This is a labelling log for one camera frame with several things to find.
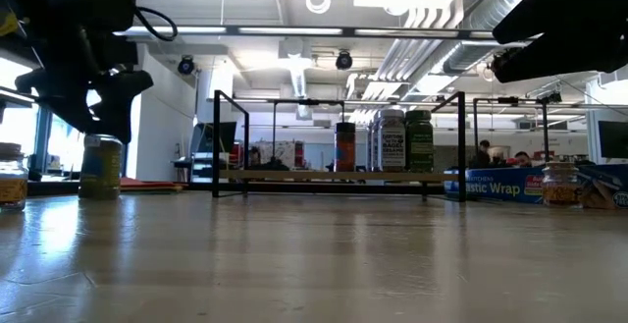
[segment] computer monitor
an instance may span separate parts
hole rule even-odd
[[[602,157],[628,159],[628,123],[600,121],[598,130]]]
[[[223,150],[221,152],[231,152],[236,139],[237,122],[225,122],[220,124],[220,140]],[[214,124],[199,123],[194,127],[191,142],[191,152],[212,152]]]

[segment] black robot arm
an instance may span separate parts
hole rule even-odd
[[[585,71],[613,72],[628,63],[628,0],[523,0],[495,27],[499,43],[541,36],[496,55],[501,82]]]
[[[143,8],[135,0],[4,1],[20,23],[13,38],[32,47],[41,65],[18,77],[18,91],[31,93],[35,88],[38,104],[83,133],[113,135],[128,143],[131,102],[153,81],[146,72],[132,70],[137,64],[136,45],[114,32],[131,27],[135,16],[154,32],[141,14]],[[167,21],[173,35],[154,34],[173,40],[177,28]],[[119,72],[112,73],[114,68]],[[85,98],[90,89],[102,99],[91,108]]]

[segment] window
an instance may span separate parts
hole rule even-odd
[[[87,92],[87,105],[91,106],[100,102],[100,96],[94,90]],[[48,138],[47,171],[80,171],[82,154],[84,151],[83,140],[85,135],[66,121],[52,115],[50,137]]]
[[[31,71],[31,68],[0,58],[0,85],[16,89],[15,80],[20,75]],[[0,123],[0,142],[13,142],[22,146],[22,153],[30,155],[34,152],[35,133],[37,129],[37,112],[39,107],[33,104],[30,108],[7,108]]]

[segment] green can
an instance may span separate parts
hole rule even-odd
[[[407,169],[414,173],[434,172],[434,128],[430,111],[405,113]]]
[[[86,135],[78,197],[117,199],[120,195],[122,144],[110,135]]]

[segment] red can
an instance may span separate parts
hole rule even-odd
[[[355,171],[355,124],[341,122],[336,124],[336,158],[334,171]]]

